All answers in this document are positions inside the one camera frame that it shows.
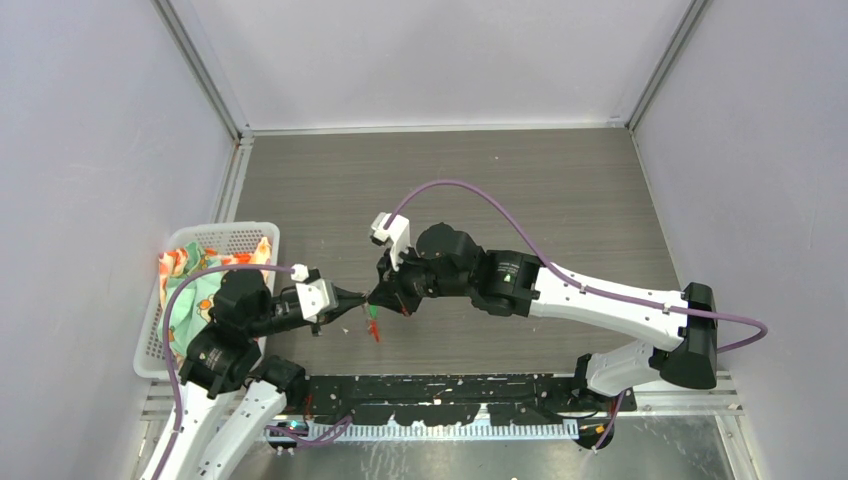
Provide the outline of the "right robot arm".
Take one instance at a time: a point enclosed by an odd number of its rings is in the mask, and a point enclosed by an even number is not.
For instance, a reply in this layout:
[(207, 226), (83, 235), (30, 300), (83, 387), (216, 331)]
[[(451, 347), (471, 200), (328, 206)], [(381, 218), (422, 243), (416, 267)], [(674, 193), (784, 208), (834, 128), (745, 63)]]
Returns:
[(656, 380), (693, 390), (717, 385), (717, 325), (705, 285), (662, 291), (586, 277), (535, 255), (485, 250), (445, 223), (412, 243), (408, 221), (385, 213), (373, 222), (371, 240), (385, 249), (371, 305), (410, 316), (425, 298), (465, 297), (493, 316), (573, 320), (632, 337), (579, 358), (570, 392), (584, 410)]

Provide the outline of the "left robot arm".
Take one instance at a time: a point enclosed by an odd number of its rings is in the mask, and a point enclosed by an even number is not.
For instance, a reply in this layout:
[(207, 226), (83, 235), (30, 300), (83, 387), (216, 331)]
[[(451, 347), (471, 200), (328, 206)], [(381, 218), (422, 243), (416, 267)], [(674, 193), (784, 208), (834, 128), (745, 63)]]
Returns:
[(304, 265), (224, 265), (189, 275), (160, 320), (171, 318), (182, 291), (222, 276), (210, 322), (190, 341), (180, 368), (166, 360), (174, 393), (169, 436), (155, 447), (145, 479), (227, 479), (275, 416), (298, 412), (307, 398), (302, 366), (263, 357), (259, 339), (335, 321), (366, 296), (335, 286)]

